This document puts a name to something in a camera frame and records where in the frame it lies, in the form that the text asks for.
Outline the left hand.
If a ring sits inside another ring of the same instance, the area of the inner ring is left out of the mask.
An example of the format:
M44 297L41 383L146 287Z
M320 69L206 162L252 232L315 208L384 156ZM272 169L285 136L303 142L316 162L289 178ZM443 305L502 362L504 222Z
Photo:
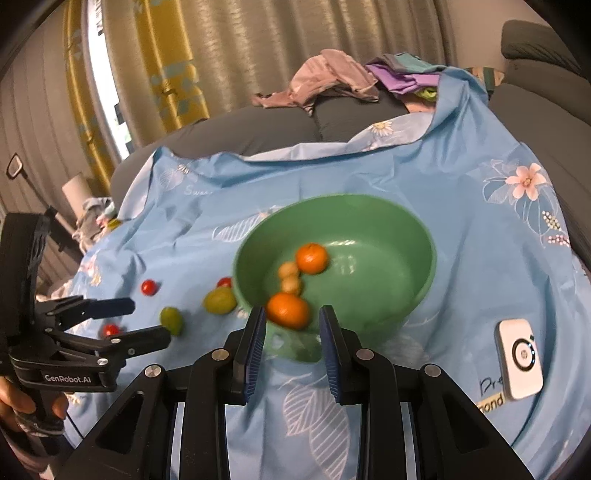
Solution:
M19 390L10 380L1 376L0 380L1 426L9 430L21 431L16 421L16 413L32 414L35 412L33 400ZM53 413L64 420L68 409L68 400L64 394L58 394L52 405Z

